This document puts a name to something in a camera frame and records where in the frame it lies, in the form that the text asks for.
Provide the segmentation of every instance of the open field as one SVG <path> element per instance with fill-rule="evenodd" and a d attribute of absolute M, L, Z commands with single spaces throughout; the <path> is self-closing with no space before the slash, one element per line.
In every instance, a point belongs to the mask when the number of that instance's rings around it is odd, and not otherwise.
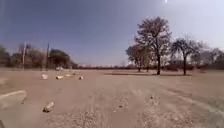
<path fill-rule="evenodd" d="M 224 72 L 151 75 L 136 71 L 2 71 L 0 93 L 26 90 L 0 111 L 6 128 L 223 128 Z M 49 75 L 42 80 L 41 74 Z M 43 113 L 48 102 L 50 113 Z"/>

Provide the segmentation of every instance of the white rock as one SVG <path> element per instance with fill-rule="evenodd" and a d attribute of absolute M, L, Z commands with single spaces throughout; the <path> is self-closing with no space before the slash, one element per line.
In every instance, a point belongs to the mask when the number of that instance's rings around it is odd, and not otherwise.
<path fill-rule="evenodd" d="M 63 71 L 64 69 L 62 67 L 56 67 L 56 71 Z"/>
<path fill-rule="evenodd" d="M 56 77 L 57 80 L 60 80 L 60 79 L 62 79 L 62 78 L 64 78 L 64 76 L 57 76 L 57 77 Z"/>
<path fill-rule="evenodd" d="M 83 80 L 83 79 L 84 79 L 83 76 L 80 76 L 80 77 L 79 77 L 79 80 Z"/>
<path fill-rule="evenodd" d="M 41 75 L 41 78 L 44 79 L 44 80 L 47 80 L 47 79 L 48 79 L 48 75 L 46 75 L 46 74 L 42 74 L 42 75 Z"/>
<path fill-rule="evenodd" d="M 43 112 L 50 112 L 50 111 L 52 110 L 53 106 L 54 106 L 54 103 L 53 103 L 53 102 L 48 103 L 48 104 L 44 107 Z"/>

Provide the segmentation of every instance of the tree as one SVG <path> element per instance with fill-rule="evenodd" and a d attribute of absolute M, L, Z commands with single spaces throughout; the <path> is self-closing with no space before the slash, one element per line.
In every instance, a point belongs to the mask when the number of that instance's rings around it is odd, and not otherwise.
<path fill-rule="evenodd" d="M 157 75 L 160 75 L 161 57 L 167 54 L 170 35 L 168 21 L 160 17 L 143 20 L 138 25 L 138 37 L 135 41 L 151 49 L 157 61 Z"/>
<path fill-rule="evenodd" d="M 128 59 L 137 66 L 138 71 L 141 71 L 141 68 L 143 66 L 143 55 L 142 55 L 142 46 L 139 44 L 135 44 L 133 46 L 130 46 L 126 53 L 128 55 Z"/>
<path fill-rule="evenodd" d="M 0 45 L 0 66 L 9 66 L 10 65 L 10 55 L 6 49 Z"/>
<path fill-rule="evenodd" d="M 20 66 L 23 63 L 23 53 L 25 52 L 24 57 L 24 67 L 26 68 L 42 68 L 45 61 L 45 54 L 39 49 L 35 48 L 31 44 L 19 45 L 18 53 L 13 54 L 13 65 Z"/>
<path fill-rule="evenodd" d="M 212 50 L 211 59 L 213 60 L 212 66 L 215 69 L 224 69 L 224 52 L 218 48 Z"/>
<path fill-rule="evenodd" d="M 180 53 L 183 57 L 183 74 L 186 75 L 187 57 L 199 54 L 200 44 L 188 38 L 177 39 L 171 47 L 172 54 Z"/>
<path fill-rule="evenodd" d="M 11 64 L 13 67 L 21 67 L 22 55 L 20 53 L 13 53 L 11 56 Z"/>
<path fill-rule="evenodd" d="M 51 68 L 56 68 L 58 66 L 68 68 L 71 63 L 69 55 L 59 49 L 52 49 L 49 56 Z"/>
<path fill-rule="evenodd" d="M 150 64 L 150 51 L 142 44 L 135 44 L 130 46 L 126 53 L 128 59 L 137 66 L 138 71 L 140 72 L 143 67 L 148 67 Z"/>
<path fill-rule="evenodd" d="M 191 64 L 194 65 L 194 67 L 198 68 L 200 66 L 200 63 L 202 61 L 202 54 L 203 53 L 191 55 L 190 61 L 191 61 Z"/>

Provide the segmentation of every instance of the dirt ground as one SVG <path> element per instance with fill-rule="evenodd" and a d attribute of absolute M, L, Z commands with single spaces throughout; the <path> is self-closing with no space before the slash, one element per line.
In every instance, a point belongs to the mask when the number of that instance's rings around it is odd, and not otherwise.
<path fill-rule="evenodd" d="M 0 111 L 6 128 L 223 128 L 224 72 L 1 71 L 0 93 L 26 90 Z M 41 74 L 48 74 L 42 80 Z M 43 107 L 54 102 L 50 113 Z"/>

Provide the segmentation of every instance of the treeline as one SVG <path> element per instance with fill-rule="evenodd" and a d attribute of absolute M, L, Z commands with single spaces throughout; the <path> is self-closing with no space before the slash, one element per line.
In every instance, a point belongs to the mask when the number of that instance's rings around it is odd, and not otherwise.
<path fill-rule="evenodd" d="M 145 19 L 138 25 L 135 44 L 126 53 L 128 59 L 138 68 L 156 68 L 177 71 L 183 69 L 224 69 L 224 52 L 210 48 L 203 42 L 189 37 L 171 41 L 168 21 L 160 17 Z"/>
<path fill-rule="evenodd" d="M 0 67 L 55 69 L 56 67 L 77 68 L 70 56 L 59 49 L 41 51 L 34 46 L 21 44 L 18 51 L 11 55 L 0 45 Z"/>
<path fill-rule="evenodd" d="M 85 70 L 127 70 L 127 69 L 136 69 L 135 66 L 128 65 L 128 66 L 78 66 L 78 69 L 85 69 Z"/>

